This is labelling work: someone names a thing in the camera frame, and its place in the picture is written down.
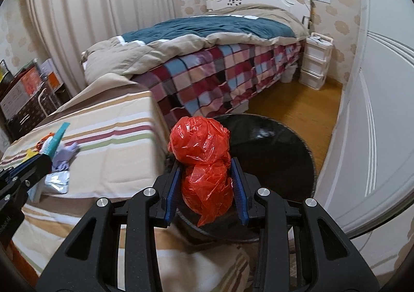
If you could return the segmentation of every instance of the silver foil packet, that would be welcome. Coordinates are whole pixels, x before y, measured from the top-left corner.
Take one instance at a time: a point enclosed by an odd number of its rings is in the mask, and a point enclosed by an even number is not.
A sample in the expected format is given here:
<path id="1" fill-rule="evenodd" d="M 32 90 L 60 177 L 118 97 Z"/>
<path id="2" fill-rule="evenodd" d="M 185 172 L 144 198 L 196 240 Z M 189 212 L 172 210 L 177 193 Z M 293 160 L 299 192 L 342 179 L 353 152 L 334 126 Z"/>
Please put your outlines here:
<path id="1" fill-rule="evenodd" d="M 69 171 L 55 172 L 46 175 L 43 194 L 66 194 L 69 191 Z"/>

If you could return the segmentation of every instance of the checkered bed skirt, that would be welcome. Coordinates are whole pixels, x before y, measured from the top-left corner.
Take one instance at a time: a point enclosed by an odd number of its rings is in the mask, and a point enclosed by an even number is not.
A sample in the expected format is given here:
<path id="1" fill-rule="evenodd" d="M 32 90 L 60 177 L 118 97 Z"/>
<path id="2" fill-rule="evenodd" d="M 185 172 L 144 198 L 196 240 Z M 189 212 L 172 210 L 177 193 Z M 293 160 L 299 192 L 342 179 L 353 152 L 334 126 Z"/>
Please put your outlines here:
<path id="1" fill-rule="evenodd" d="M 172 127 L 183 116 L 225 114 L 271 86 L 299 58 L 300 44 L 215 46 L 178 56 L 131 79 L 149 88 Z"/>

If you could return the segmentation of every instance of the metal screw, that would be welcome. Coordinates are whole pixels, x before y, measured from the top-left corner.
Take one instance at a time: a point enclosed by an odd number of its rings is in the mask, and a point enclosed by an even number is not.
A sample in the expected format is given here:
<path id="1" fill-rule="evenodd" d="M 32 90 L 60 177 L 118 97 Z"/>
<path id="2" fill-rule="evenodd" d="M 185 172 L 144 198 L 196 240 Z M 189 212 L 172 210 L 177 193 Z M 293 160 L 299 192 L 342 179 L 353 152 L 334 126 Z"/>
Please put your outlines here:
<path id="1" fill-rule="evenodd" d="M 270 190 L 268 190 L 267 188 L 259 188 L 257 190 L 257 194 L 259 194 L 260 196 L 268 196 L 270 194 Z"/>
<path id="2" fill-rule="evenodd" d="M 152 187 L 147 188 L 146 190 L 144 190 L 144 195 L 145 196 L 153 196 L 156 193 L 156 190 Z"/>
<path id="3" fill-rule="evenodd" d="M 98 207 L 105 207 L 107 204 L 108 204 L 108 199 L 107 198 L 100 198 L 98 201 L 97 201 L 97 206 Z"/>
<path id="4" fill-rule="evenodd" d="M 317 205 L 317 202 L 314 198 L 307 198 L 305 200 L 306 205 L 308 205 L 309 207 L 315 207 Z"/>

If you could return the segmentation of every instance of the blue comforter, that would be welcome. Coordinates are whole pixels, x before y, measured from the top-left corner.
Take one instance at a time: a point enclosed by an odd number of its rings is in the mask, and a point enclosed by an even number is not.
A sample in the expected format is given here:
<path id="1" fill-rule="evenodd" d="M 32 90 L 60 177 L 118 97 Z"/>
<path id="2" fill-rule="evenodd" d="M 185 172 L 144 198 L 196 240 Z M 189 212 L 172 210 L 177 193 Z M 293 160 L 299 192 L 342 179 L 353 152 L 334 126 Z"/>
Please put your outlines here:
<path id="1" fill-rule="evenodd" d="M 200 16 L 173 19 L 149 28 L 125 33 L 122 37 L 125 42 L 139 40 L 148 44 L 156 40 L 171 40 L 187 34 L 206 37 L 218 32 L 253 34 L 262 39 L 272 39 L 278 36 L 295 37 L 289 26 L 277 21 L 258 17 L 236 16 Z"/>

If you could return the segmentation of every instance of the blue gripper pad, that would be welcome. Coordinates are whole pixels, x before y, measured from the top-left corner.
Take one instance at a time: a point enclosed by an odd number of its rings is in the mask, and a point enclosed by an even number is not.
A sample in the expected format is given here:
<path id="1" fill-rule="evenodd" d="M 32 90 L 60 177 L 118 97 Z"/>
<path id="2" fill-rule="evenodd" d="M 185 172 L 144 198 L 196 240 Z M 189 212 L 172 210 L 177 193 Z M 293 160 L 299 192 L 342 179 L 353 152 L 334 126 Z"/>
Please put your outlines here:
<path id="1" fill-rule="evenodd" d="M 231 158 L 230 176 L 233 179 L 233 194 L 237 214 L 241 224 L 247 225 L 249 222 L 247 197 L 241 182 L 239 169 L 233 158 Z"/>
<path id="2" fill-rule="evenodd" d="M 167 196 L 165 212 L 165 221 L 167 225 L 170 225 L 172 219 L 175 216 L 175 211 L 177 210 L 177 206 L 181 196 L 181 182 L 179 180 L 182 174 L 182 168 L 183 166 L 178 166 L 175 170 L 173 182 L 171 184 L 171 188 Z"/>

